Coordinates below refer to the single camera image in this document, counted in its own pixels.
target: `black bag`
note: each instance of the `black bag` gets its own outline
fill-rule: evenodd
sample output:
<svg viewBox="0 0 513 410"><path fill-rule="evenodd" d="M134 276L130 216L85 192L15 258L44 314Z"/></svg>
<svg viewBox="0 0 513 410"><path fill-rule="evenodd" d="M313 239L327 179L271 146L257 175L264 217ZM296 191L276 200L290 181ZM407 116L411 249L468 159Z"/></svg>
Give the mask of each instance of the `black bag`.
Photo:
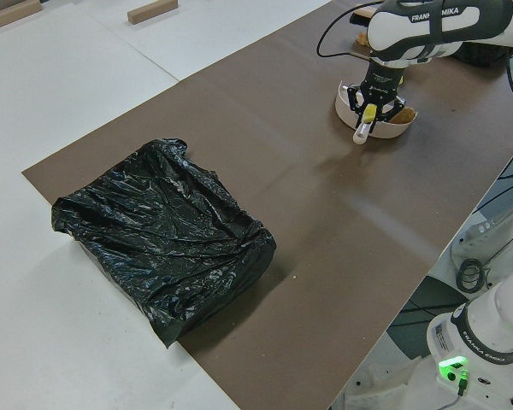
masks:
<svg viewBox="0 0 513 410"><path fill-rule="evenodd" d="M52 225L80 241L168 347L264 273L275 241L217 175L155 140L59 198Z"/></svg>

